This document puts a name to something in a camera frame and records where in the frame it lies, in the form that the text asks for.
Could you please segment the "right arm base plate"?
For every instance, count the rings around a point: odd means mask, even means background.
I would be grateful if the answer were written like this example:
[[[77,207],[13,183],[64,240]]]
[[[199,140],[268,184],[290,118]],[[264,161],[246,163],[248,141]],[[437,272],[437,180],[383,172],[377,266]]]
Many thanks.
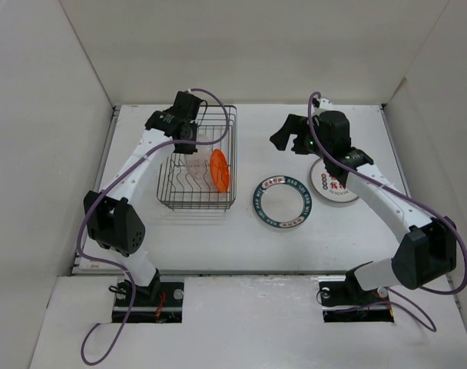
[[[325,323],[393,323],[389,293],[385,288],[348,292],[342,276],[318,280],[316,299],[322,305]]]

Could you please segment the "white plate red characters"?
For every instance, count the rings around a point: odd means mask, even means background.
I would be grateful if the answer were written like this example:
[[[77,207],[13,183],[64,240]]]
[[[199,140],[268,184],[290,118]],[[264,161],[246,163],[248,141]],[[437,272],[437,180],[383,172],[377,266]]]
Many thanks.
[[[359,197],[345,188],[326,170],[323,159],[316,160],[310,168],[310,184],[315,192],[327,201],[349,204]]]

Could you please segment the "orange plastic plate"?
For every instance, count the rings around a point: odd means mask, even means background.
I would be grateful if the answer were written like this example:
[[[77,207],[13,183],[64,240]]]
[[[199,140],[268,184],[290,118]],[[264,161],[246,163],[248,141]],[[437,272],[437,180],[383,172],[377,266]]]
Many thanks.
[[[214,149],[210,156],[211,179],[220,193],[227,193],[230,187],[230,169],[227,158],[220,149]]]

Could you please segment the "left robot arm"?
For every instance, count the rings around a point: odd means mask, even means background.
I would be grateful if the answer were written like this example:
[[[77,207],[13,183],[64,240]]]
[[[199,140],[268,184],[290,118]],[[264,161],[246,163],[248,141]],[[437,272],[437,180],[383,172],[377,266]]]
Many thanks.
[[[100,248],[109,250],[117,263],[131,276],[125,291],[132,292],[141,304],[153,304],[159,297],[160,277],[141,247],[145,225],[136,207],[146,187],[160,170],[162,163],[178,149],[180,153],[197,151],[195,120],[202,100],[191,93],[179,91],[171,107],[155,111],[144,125],[144,131],[130,157],[112,181],[112,189],[95,206],[88,223],[90,239]]]

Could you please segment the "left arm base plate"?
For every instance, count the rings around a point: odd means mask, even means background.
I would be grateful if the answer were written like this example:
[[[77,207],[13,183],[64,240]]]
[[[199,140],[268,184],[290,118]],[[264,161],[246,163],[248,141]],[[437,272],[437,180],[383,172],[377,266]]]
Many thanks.
[[[131,303],[131,282],[119,281],[108,290],[114,294],[111,313],[113,323],[121,323]],[[158,290],[148,294],[145,288],[137,287],[131,313],[127,319],[132,324],[179,324],[183,317],[184,282],[165,281]]]

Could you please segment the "white plate green lettered rim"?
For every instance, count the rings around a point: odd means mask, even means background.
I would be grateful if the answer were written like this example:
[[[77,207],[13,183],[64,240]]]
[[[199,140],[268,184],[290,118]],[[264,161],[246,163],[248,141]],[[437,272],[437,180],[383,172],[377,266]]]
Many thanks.
[[[254,214],[268,228],[285,231],[299,227],[313,210],[306,185],[288,175],[264,178],[252,195]]]

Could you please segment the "clear glass plate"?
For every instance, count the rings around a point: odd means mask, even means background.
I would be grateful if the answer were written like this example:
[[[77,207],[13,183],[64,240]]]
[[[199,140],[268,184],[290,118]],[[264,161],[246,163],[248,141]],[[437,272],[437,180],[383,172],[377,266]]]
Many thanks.
[[[184,156],[185,168],[192,178],[204,179],[210,172],[212,147],[212,145],[196,145],[196,152]]]

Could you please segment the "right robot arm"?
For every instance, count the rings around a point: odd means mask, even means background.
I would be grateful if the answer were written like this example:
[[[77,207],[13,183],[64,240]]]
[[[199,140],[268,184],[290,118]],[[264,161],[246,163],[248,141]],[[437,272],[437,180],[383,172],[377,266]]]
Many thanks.
[[[322,158],[328,174],[359,196],[392,231],[399,246],[393,257],[348,270],[343,281],[322,284],[330,296],[323,305],[365,304],[379,288],[409,290],[456,268],[457,239],[453,222],[395,189],[373,159],[351,142],[349,120],[341,111],[323,111],[312,118],[290,114],[270,136],[279,151],[291,144],[297,155]]]

